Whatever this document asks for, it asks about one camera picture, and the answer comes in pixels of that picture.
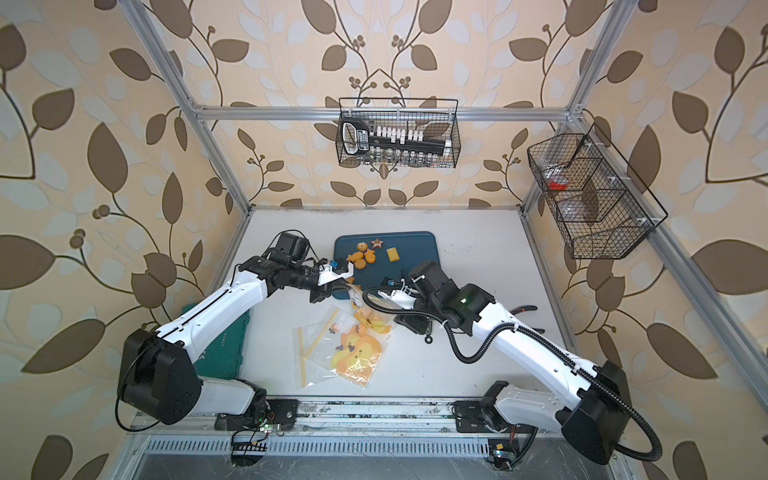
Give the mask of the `clear duck zip bag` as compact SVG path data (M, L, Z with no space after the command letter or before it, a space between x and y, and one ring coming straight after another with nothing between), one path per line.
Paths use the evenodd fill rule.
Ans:
M364 303L362 289L357 285L351 285L349 298L353 305L353 316L367 328L378 334L389 334L393 327L393 315L379 312Z

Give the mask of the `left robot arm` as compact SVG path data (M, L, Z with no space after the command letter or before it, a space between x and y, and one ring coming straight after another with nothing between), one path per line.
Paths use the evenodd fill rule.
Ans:
M124 342L117 404L173 425L188 415L249 416L260 387L237 379L203 376L195 364L231 324L287 287L305 290L312 303L345 289L354 274L346 259L307 260L309 240L296 230L276 235L262 254L236 265L230 280L176 320Z

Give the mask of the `black tongs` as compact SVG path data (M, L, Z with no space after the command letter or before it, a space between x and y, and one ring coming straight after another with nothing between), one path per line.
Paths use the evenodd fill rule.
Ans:
M422 322L422 326L420 327L421 334L424 336L424 342L426 344L432 344L433 343L433 336L432 336L432 321L431 320L425 320Z

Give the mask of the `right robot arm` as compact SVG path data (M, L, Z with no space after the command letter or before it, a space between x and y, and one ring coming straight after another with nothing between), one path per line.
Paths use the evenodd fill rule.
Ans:
M474 406L461 409L469 422L497 432L514 425L559 432L588 460L609 462L630 420L626 409L631 400L619 367L597 366L560 348L489 292L474 284L457 287L432 261L414 268L409 279L384 297L406 316L434 320L449 333L461 331L479 340L473 354L462 353L457 341L450 342L462 363L475 364L495 350L545 387L542 392L524 390L498 380Z

